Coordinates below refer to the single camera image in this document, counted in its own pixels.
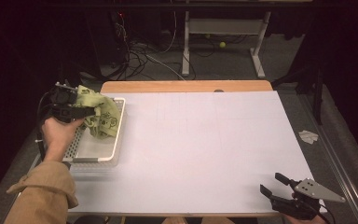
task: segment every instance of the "white table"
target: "white table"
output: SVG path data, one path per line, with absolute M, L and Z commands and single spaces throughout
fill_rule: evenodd
M 105 94 L 127 101 L 118 165 L 73 172 L 79 206 L 70 215 L 270 216 L 260 184 L 290 198 L 276 172 L 312 178 L 276 91 Z

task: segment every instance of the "dark floor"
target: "dark floor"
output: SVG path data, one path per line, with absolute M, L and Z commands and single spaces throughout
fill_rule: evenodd
M 195 78 L 196 80 L 256 79 L 255 69 L 248 51 L 250 47 L 255 45 L 256 38 L 254 36 L 213 36 L 212 42 L 204 41 L 198 36 L 192 36 L 192 38 L 195 40 L 190 45 L 192 52 L 190 62 L 194 70 L 189 77 L 185 78 Z M 260 59 L 267 76 L 266 80 L 272 81 L 287 73 L 301 40 L 302 38 L 294 38 L 287 41 L 281 35 L 272 35 L 266 38 L 263 48 L 260 50 Z M 221 41 L 227 42 L 225 48 L 218 47 Z M 167 45 L 161 48 L 167 48 L 170 42 L 167 39 Z M 134 53 L 131 55 L 133 60 L 130 63 L 130 70 L 135 70 L 141 63 L 140 60 L 135 59 L 136 57 L 147 61 L 145 56 L 145 53 L 147 53 L 180 74 L 182 52 L 178 47 L 174 43 L 170 50 L 161 53 L 161 51 L 156 51 L 156 46 L 147 48 L 145 44 L 139 43 L 131 48 Z M 112 68 L 103 66 L 102 70 L 104 74 L 108 74 L 112 71 Z M 149 61 L 142 73 L 126 79 L 179 79 L 172 70 L 159 63 Z M 84 79 L 84 85 L 98 91 L 102 82 Z M 337 223 L 358 223 L 358 146 L 356 141 L 345 120 L 337 111 L 334 100 L 326 87 L 324 87 L 322 106 L 323 125 L 318 125 L 310 112 L 312 95 L 297 95 L 295 86 L 296 83 L 283 84 L 276 90 L 280 94 L 282 104 L 312 174 L 316 181 L 348 200 L 346 203 L 326 202 L 326 206 L 335 215 Z M 319 134 L 320 139 L 312 145 L 303 142 L 298 136 L 298 132 L 303 130 Z M 5 219 L 14 199 L 14 196 L 6 195 L 5 190 L 15 183 L 20 176 L 28 172 L 37 154 L 34 132 L 32 132 L 0 184 L 0 223 Z M 282 219 L 280 217 L 260 218 L 258 223 L 278 224 L 282 223 Z

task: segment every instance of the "white plastic basket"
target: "white plastic basket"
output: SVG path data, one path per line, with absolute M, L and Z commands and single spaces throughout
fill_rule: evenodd
M 120 121 L 116 137 L 97 139 L 90 130 L 77 129 L 75 140 L 65 152 L 63 161 L 71 163 L 72 168 L 113 167 L 118 163 L 118 156 L 126 119 L 126 101 L 123 98 L 112 99 L 120 112 Z

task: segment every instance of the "person's hand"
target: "person's hand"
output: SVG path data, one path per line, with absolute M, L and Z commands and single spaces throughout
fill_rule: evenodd
M 76 128 L 83 121 L 84 119 L 77 119 L 71 123 L 62 123 L 55 118 L 45 120 L 45 124 L 42 125 L 42 131 L 48 150 L 44 161 L 62 161 L 65 150 L 75 138 Z
M 326 224 L 326 222 L 319 216 L 316 216 L 313 220 L 298 220 L 294 217 L 289 217 L 286 214 L 283 214 L 287 220 L 292 224 Z

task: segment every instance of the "metal stand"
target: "metal stand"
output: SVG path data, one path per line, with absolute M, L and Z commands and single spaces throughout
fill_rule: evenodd
M 190 19 L 189 12 L 185 18 L 185 47 L 182 60 L 182 75 L 190 74 L 190 51 L 188 40 L 190 34 L 220 34 L 220 35 L 258 35 L 255 48 L 250 49 L 255 71 L 258 78 L 265 78 L 261 61 L 258 57 L 264 35 L 269 25 L 271 12 L 266 12 L 264 20 L 214 20 L 214 19 Z

